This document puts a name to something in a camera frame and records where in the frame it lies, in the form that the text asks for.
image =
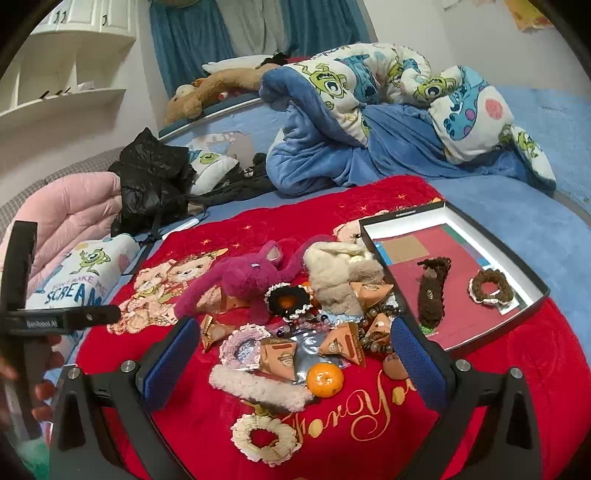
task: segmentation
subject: plush rabbit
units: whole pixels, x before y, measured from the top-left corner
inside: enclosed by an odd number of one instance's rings
[[[266,325],[269,322],[269,311],[264,295],[269,287],[281,282],[291,282],[302,269],[306,249],[315,242],[331,239],[329,235],[317,235],[308,239],[282,270],[277,267],[283,254],[274,241],[267,242],[258,253],[225,258],[183,292],[174,306],[174,313],[177,318],[194,315],[195,305],[201,296],[214,285],[218,285],[226,295],[250,300],[251,321]]]

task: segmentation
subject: red blanket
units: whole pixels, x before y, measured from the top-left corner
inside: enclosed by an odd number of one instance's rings
[[[275,209],[252,210],[223,222],[174,233],[145,264],[158,269],[153,274],[148,271],[141,282],[122,288],[114,303],[121,304],[134,291],[144,289],[157,292],[161,307],[166,309],[177,293],[167,287],[165,279],[170,277],[175,285],[185,286],[206,270],[216,256],[240,255],[260,248],[267,240],[292,237],[297,242],[282,242],[289,257],[298,242],[312,235],[332,233],[339,224],[380,210],[427,203],[438,195],[417,177],[391,177],[343,193]],[[187,264],[191,268],[176,269],[171,275],[173,262],[162,267],[169,259],[182,264],[190,255],[196,260]],[[133,309],[124,305],[134,327],[121,335],[109,333],[104,327],[94,328],[77,357],[85,372],[110,371],[124,360],[140,359],[170,329],[145,327],[150,323],[166,325],[168,310],[163,313],[158,305],[141,302],[134,304]],[[247,320],[245,310],[233,310],[220,320],[242,325]],[[146,317],[156,320],[142,323]],[[408,462],[436,420],[414,391],[412,382],[390,380],[381,372],[381,363],[369,359],[365,369],[354,365],[344,370],[345,386],[336,396],[284,419],[296,428],[303,443],[289,461],[274,468],[262,462],[253,463],[230,441],[230,426],[252,409],[237,398],[212,389],[207,382],[211,367],[219,361],[217,353],[217,347],[208,353],[199,347],[167,407],[154,414],[171,447],[199,480],[390,480]],[[556,305],[547,300],[531,319],[468,358],[483,371],[506,372],[511,366],[523,370],[540,430],[544,478],[554,478],[591,427],[589,367],[577,338]],[[482,413],[475,415],[446,476],[461,469],[481,419]],[[114,428],[128,468],[146,478],[125,435]]]

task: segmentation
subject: scrunchie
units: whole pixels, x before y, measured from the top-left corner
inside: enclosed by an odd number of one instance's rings
[[[494,295],[487,295],[482,290],[482,284],[494,283],[499,291]],[[480,270],[476,277],[470,279],[468,294],[475,303],[488,306],[500,305],[506,307],[513,300],[513,289],[507,282],[505,274],[500,270]]]

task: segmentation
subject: stuffed animal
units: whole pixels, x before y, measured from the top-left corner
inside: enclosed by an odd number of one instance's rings
[[[283,259],[283,253],[274,241],[267,242],[257,253],[225,258],[189,285],[174,305],[174,313],[177,318],[195,315],[201,296],[217,285],[229,296],[250,300],[251,321],[266,325],[269,322],[269,310],[264,295],[269,287],[291,282],[302,269],[302,257],[306,249],[313,243],[330,239],[332,237],[328,235],[308,239],[282,270],[277,267]]]
[[[363,315],[363,308],[349,282],[381,283],[382,266],[364,245],[318,242],[304,254],[310,286],[322,309],[334,314]]]
[[[261,77],[279,65],[267,63],[256,69],[220,70],[209,77],[195,80],[191,85],[181,85],[168,102],[166,124],[182,118],[197,118],[203,109],[217,101],[217,96],[234,88],[258,92]]]

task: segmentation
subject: orange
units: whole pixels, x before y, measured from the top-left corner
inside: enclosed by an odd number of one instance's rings
[[[306,376],[306,386],[316,397],[330,398],[341,391],[345,376],[335,364],[315,364]]]

